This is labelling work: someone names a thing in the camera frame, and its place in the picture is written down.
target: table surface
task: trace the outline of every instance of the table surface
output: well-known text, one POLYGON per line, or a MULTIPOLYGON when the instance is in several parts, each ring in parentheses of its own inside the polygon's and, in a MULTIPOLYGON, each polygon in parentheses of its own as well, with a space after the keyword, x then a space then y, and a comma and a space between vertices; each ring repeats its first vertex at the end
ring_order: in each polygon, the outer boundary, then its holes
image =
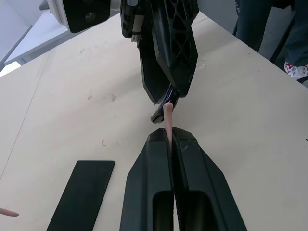
POLYGON ((11 64, 24 56, 70 34, 64 25, 59 24, 50 10, 46 10, 37 20, 25 38, 19 43, 12 54, 5 61, 11 64))
POLYGON ((0 176, 13 149, 46 63, 42 55, 0 77, 0 176))
MULTIPOLYGON (((93 230, 119 230, 127 173, 160 127, 119 25, 115 16, 48 52, 0 180, 0 206, 20 214, 1 216, 3 230, 46 230, 77 160, 115 160, 93 230)), ((248 230, 306 230, 308 90, 203 14, 192 27, 199 58, 174 126, 225 174, 248 230)))

